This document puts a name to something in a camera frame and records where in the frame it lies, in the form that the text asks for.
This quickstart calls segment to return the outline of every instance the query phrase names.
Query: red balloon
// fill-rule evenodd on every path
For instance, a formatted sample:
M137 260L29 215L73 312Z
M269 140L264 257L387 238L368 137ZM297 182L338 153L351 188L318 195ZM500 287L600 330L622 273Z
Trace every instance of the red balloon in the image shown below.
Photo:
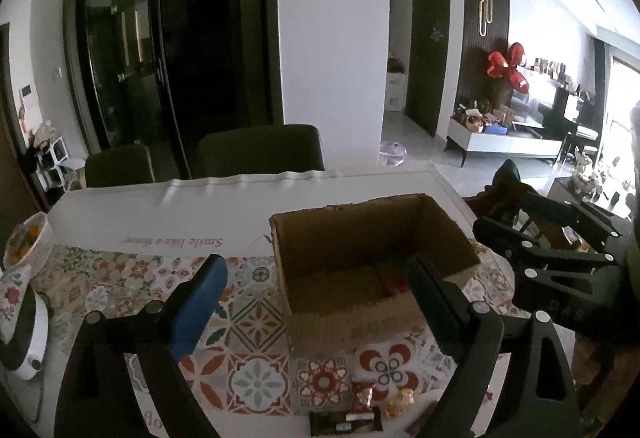
M529 83L524 76L517 71L516 67L522 61L524 55L524 48L520 43L513 43L507 53L507 58L500 52L489 53L489 67L487 68L487 75L493 79L499 79L504 75L507 75L509 82L513 86L513 89L521 93L529 93Z
M527 82L527 79L525 79L524 75L517 71L516 68L511 67L508 69L507 78L514 90L524 94L529 93L529 83Z
M509 63L509 66L517 66L520 64L523 55L524 48L522 47L522 44L513 43L507 53L507 62Z
M499 79L503 76L509 66L504 56L500 52L491 52L489 54L489 67L487 68L487 75L494 79Z

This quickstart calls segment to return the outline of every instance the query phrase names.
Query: patterned tablecloth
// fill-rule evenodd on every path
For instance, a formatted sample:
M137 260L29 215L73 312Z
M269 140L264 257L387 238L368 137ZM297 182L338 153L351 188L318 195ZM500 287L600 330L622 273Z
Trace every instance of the patterned tablecloth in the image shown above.
M501 314L526 316L511 303L513 288L494 255L473 243L481 265L465 286L465 295L469 300L485 300ZM107 317L135 314L150 300L167 299L177 284L193 277L205 258L56 246L31 282L36 291L46 294L53 309L49 345L68 355L87 312L98 309ZM412 388L420 397L446 387L455 364L440 353L427 327L337 355L290 358L273 257L227 258L226 262L229 279L220 308L209 320L196 351L179 365L206 413L280 416L347 408L356 381L373 383L374 398L380 404L402 388ZM137 357L128 355L127 363L150 431L165 436ZM476 432L486 429L498 391L499 384L490 384Z

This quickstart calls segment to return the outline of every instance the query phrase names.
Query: white basket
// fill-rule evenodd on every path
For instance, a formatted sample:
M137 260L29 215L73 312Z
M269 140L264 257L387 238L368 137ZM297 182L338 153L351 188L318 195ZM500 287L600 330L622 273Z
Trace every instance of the white basket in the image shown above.
M26 220L23 225L37 225L40 228L40 235L36 238L35 243L31 245L29 251L24 257L18 261L15 265L9 264L9 249L5 248L4 258L2 263L4 264L4 274L10 274L12 271L20 268L25 276L29 278L36 275L49 259L49 255L53 250L53 230L49 219L44 212L38 212L31 218Z

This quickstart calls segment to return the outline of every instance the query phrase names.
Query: cardboard box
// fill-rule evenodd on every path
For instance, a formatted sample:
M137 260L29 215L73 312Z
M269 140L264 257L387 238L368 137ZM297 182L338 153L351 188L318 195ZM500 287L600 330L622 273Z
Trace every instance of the cardboard box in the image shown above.
M381 261L401 266L422 252L460 287L479 264L462 230L425 194L286 212L270 222L292 357L352 350L425 324L410 291L385 297Z

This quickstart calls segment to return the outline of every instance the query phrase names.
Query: chair backrest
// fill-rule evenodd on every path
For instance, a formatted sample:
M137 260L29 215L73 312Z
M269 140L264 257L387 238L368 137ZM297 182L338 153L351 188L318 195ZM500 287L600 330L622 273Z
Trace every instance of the chair backrest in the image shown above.
M87 187L117 187L153 183L154 171L146 145L133 144L91 155L84 166Z
M194 178L324 170L314 126L286 124L235 129L205 136L196 149Z

